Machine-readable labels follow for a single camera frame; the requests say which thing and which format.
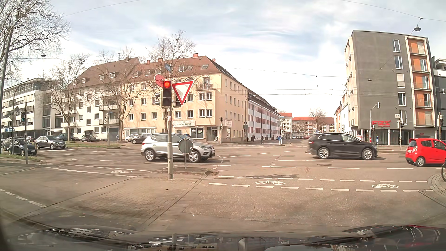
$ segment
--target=gray apartment building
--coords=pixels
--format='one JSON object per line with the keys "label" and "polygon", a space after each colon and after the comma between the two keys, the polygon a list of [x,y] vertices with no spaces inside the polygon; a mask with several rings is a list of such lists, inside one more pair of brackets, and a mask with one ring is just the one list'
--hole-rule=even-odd
{"label": "gray apartment building", "polygon": [[[437,136],[433,64],[425,37],[354,30],[345,47],[347,81],[339,110],[344,131],[363,141],[402,144]],[[371,109],[380,102],[381,107]],[[375,131],[370,135],[370,127]]]}

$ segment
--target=storefront window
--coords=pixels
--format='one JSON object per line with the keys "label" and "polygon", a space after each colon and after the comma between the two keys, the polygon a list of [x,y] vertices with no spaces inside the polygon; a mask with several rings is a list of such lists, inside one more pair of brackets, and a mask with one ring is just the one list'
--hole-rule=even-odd
{"label": "storefront window", "polygon": [[191,138],[204,138],[203,127],[191,128],[190,129]]}

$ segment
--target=red traffic light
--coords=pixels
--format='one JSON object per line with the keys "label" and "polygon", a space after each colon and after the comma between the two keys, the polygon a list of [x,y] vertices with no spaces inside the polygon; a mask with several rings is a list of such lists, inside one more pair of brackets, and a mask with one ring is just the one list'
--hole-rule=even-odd
{"label": "red traffic light", "polygon": [[171,88],[172,81],[171,80],[163,80],[163,88]]}

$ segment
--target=bicycle symbol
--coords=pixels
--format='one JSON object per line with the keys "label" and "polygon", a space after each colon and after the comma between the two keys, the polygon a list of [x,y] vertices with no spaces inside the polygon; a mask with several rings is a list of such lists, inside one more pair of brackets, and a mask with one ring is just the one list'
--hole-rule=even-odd
{"label": "bicycle symbol", "polygon": [[122,170],[114,170],[112,173],[122,173],[122,172],[132,172],[132,171],[122,171]]}
{"label": "bicycle symbol", "polygon": [[273,184],[273,185],[284,185],[284,182],[280,182],[278,180],[263,180],[257,181],[256,184]]}
{"label": "bicycle symbol", "polygon": [[389,188],[398,188],[399,186],[397,185],[391,185],[391,184],[377,184],[377,185],[372,185],[373,188],[385,188],[385,187],[389,187]]}

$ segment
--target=car wheel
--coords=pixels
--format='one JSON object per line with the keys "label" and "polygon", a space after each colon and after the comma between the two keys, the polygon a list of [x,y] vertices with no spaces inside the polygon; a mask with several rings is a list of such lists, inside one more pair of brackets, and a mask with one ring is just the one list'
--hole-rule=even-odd
{"label": "car wheel", "polygon": [[318,157],[320,159],[328,159],[329,156],[330,156],[330,151],[328,151],[328,148],[326,147],[319,148]]}
{"label": "car wheel", "polygon": [[147,160],[147,161],[155,161],[157,156],[152,149],[148,149],[145,151],[144,157],[145,157],[145,160]]}
{"label": "car wheel", "polygon": [[371,160],[373,158],[373,152],[370,148],[366,148],[363,150],[361,157],[363,160]]}
{"label": "car wheel", "polygon": [[415,161],[415,165],[417,167],[423,167],[426,164],[426,160],[423,157],[418,157],[417,160]]}
{"label": "car wheel", "polygon": [[189,153],[187,158],[188,158],[189,162],[191,162],[191,163],[198,163],[198,162],[200,162],[201,157],[197,151],[193,150],[191,153]]}

